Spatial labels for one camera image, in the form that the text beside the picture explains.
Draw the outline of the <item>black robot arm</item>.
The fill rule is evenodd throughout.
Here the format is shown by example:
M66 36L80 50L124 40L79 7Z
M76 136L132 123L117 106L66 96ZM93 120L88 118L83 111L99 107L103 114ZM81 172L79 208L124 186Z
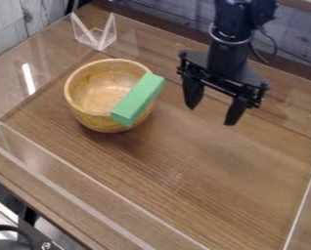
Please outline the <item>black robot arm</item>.
M268 35L262 26L274 18L277 0L214 0L214 9L209 51L179 51L178 75L190 109L201 102L206 87L233 98L223 121L233 126L249 108L260 107L270 89L270 83L247 64L247 54L253 52L264 60L251 47L251 38L255 30Z

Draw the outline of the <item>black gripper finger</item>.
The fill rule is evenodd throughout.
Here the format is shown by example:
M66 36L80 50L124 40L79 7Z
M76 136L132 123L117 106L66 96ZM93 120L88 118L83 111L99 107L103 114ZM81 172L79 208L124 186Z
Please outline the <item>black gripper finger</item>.
M246 110L246 107L247 99L245 99L243 97L237 97L233 99L233 103L227 109L226 118L223 122L226 126L233 126L235 124Z
M203 97L203 84L194 78L182 79L183 102L188 109L194 109Z

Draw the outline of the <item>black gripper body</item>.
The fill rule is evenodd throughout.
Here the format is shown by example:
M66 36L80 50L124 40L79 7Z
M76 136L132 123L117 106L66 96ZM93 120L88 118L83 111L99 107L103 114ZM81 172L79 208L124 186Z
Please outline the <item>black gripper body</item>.
M209 87L231 98L245 97L249 108L260 107L270 83L253 71L246 62L238 67L233 76L223 76L206 67L206 53L180 50L178 57L180 63L176 74L180 76L180 81L184 77L194 78L202 82L203 88Z

